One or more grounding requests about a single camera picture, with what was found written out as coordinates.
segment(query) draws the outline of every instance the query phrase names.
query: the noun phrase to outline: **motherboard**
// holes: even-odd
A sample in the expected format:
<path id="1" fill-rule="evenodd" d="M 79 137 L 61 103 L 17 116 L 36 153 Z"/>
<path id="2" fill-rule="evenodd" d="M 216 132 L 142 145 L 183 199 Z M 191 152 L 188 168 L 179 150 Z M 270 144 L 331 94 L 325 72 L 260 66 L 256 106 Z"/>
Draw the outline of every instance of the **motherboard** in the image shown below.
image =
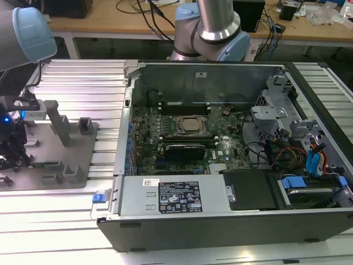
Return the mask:
<path id="1" fill-rule="evenodd" d="M 218 174 L 224 169 L 251 168 L 239 130 L 243 113 L 225 109 L 208 105 L 175 111 L 135 104 L 137 175 Z"/>

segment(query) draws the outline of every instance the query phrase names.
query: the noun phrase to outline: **cpu socket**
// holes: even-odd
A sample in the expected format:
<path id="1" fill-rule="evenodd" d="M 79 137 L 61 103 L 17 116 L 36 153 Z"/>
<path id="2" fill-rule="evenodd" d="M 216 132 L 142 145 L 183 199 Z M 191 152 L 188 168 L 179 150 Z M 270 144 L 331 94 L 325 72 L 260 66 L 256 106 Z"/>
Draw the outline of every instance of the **cpu socket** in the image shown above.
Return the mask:
<path id="1" fill-rule="evenodd" d="M 180 116 L 175 118 L 177 135 L 207 135 L 205 118 L 202 116 Z"/>

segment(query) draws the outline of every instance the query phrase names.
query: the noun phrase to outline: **blue cable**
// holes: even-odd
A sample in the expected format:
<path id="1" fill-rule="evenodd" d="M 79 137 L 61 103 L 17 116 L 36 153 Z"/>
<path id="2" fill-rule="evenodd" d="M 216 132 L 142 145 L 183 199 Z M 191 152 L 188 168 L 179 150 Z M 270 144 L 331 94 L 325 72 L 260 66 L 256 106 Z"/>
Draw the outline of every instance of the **blue cable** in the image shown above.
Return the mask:
<path id="1" fill-rule="evenodd" d="M 271 47 L 272 50 L 271 50 L 269 56 L 267 57 L 266 62 L 271 58 L 272 54 L 273 54 L 274 51 L 275 51 L 275 47 L 276 47 L 276 45 L 277 45 L 277 41 L 276 41 L 276 35 L 277 35 L 276 26 L 275 26 L 275 24 L 274 24 L 273 22 L 271 22 L 271 24 L 272 24 L 272 26 L 274 27 L 274 32 L 275 32 L 274 38 L 275 38 L 275 42 L 274 42 L 274 44 L 273 44 L 272 47 Z"/>
<path id="2" fill-rule="evenodd" d="M 277 35 L 277 30 L 276 30 L 276 26 L 275 26 L 275 24 L 272 22 L 272 21 L 270 21 L 269 19 L 267 19 L 267 20 L 265 20 L 265 19 L 261 19 L 261 21 L 264 21 L 264 22 L 267 22 L 267 23 L 271 23 L 272 24 L 272 27 L 274 28 L 274 39 L 275 39 L 275 42 L 272 44 L 272 46 L 271 46 L 271 48 L 270 48 L 270 54 L 269 54 L 269 56 L 267 57 L 267 59 L 266 59 L 266 62 L 270 59 L 270 57 L 272 56 L 272 54 L 274 53 L 274 51 L 275 51 L 275 48 L 276 48 L 276 45 L 277 45 L 277 41 L 276 41 L 276 35 Z"/>

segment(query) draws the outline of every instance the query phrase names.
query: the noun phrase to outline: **black box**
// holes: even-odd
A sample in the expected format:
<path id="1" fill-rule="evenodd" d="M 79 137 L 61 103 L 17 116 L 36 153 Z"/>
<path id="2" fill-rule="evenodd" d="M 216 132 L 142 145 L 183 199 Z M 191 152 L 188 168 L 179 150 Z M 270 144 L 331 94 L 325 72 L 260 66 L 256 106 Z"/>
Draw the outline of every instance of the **black box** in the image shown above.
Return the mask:
<path id="1" fill-rule="evenodd" d="M 240 16 L 243 31 L 256 32 L 264 7 L 265 0 L 233 0 L 233 9 Z"/>
<path id="2" fill-rule="evenodd" d="M 297 12 L 297 10 L 298 7 L 291 3 L 283 4 L 280 13 L 280 19 L 292 21 L 294 14 Z"/>
<path id="3" fill-rule="evenodd" d="M 53 17 L 85 18 L 92 4 L 93 0 L 44 0 L 43 13 Z"/>

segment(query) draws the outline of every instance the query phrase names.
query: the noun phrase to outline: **white printed label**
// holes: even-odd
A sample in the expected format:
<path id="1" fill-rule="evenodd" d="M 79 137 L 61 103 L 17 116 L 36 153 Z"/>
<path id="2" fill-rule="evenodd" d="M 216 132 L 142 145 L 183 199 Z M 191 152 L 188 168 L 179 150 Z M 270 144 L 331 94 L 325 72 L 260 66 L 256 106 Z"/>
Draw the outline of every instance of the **white printed label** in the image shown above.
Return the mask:
<path id="1" fill-rule="evenodd" d="M 159 178 L 144 178 L 143 186 L 158 186 Z"/>

